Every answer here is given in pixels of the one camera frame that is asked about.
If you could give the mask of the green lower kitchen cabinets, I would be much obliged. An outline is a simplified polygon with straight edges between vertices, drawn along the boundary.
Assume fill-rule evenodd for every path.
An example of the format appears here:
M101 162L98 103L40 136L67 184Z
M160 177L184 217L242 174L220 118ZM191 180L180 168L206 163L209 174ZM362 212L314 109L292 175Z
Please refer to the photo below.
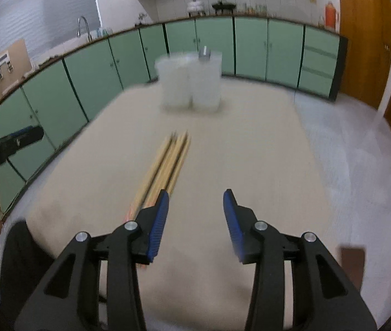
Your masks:
M52 156L123 90L157 78L155 63L207 46L223 74L335 100L347 38L276 18L199 17L132 28L61 55L13 83L0 98L0 138L30 125L44 137L0 165L0 205L10 210Z

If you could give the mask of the brown wooden chair part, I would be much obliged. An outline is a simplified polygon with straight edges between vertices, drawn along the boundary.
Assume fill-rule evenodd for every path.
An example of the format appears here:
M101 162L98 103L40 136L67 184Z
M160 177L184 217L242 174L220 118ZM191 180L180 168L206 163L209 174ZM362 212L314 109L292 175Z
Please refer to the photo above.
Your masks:
M340 247L341 267L358 291L361 291L365 273L365 248Z

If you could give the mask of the black chair backrest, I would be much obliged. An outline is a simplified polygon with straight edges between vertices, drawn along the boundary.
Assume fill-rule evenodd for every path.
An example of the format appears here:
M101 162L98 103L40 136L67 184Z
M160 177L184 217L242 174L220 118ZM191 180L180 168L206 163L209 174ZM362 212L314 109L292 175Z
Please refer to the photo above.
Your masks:
M54 263L33 239L24 220L10 229L2 254L0 305L22 307Z

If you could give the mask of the cardboard sheet with pictures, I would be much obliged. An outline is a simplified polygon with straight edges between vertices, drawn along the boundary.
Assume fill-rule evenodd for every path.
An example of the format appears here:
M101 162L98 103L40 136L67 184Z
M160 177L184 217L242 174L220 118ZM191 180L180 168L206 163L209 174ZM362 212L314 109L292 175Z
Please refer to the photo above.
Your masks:
M0 99L2 93L32 70L24 39L15 41L0 52Z

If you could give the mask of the chrome sink faucet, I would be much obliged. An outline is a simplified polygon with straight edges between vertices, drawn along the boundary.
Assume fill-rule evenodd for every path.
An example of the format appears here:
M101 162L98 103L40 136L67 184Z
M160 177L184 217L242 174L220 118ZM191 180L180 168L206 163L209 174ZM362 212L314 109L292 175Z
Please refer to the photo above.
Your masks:
M83 29L85 29L86 40L92 42L93 38L87 19L84 16L79 16L77 19L77 38L82 36Z

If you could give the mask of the window blinds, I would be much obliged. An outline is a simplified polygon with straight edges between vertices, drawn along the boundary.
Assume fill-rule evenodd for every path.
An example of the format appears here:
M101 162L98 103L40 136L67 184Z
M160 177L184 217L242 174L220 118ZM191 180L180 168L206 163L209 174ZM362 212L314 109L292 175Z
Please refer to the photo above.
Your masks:
M24 39L36 58L75 38L79 16L91 31L101 26L96 0L0 0L0 52Z

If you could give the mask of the beige table mat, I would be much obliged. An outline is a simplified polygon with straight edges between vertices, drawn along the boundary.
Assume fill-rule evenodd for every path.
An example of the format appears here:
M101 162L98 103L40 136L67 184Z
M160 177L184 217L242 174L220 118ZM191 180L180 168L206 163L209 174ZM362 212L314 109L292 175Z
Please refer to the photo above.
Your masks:
M219 110L203 113L163 108L158 84L124 91L71 145L26 216L34 240L51 255L78 232L112 232L164 139L188 134L158 255L138 277L145 314L191 330L242 330L246 322L255 268L234 254L225 190L280 232L311 231L331 251L337 247L293 93L224 79L221 94Z

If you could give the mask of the white two-compartment utensil holder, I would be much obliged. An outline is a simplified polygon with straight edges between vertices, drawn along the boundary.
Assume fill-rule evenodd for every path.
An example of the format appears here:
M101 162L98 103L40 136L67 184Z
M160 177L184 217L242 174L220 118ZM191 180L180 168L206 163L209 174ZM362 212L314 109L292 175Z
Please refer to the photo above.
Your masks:
M155 62L162 106L170 110L193 108L215 112L221 103L223 55L211 51L210 61L200 62L199 52L163 55Z

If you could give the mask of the metal spoon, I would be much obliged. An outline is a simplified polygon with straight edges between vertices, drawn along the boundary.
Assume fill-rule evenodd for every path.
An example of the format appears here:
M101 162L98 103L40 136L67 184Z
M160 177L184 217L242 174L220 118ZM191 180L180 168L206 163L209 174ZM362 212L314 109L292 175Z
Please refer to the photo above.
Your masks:
M203 46L199 50L199 61L207 62L210 61L211 50L207 46Z

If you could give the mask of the white cooking pot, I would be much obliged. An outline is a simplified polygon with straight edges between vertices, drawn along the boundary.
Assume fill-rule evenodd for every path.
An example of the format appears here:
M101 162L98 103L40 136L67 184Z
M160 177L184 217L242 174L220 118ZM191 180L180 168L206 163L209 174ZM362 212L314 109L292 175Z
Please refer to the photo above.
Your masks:
M189 17L205 16L205 3L200 0L191 0L186 4L186 12Z

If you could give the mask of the black wok on stove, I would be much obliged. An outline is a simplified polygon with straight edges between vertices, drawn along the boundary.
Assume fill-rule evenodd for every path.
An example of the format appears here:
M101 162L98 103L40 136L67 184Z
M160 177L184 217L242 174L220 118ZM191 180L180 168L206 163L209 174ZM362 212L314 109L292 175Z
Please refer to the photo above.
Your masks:
M218 1L211 5L216 16L233 15L237 5L231 2Z

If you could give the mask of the orange thermos jug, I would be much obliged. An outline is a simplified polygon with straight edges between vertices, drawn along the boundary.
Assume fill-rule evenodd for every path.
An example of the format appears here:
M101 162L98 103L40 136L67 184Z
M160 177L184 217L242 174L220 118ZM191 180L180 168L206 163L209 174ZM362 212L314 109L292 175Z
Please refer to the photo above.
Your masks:
M325 28L336 31L339 13L332 2L327 2L325 6Z

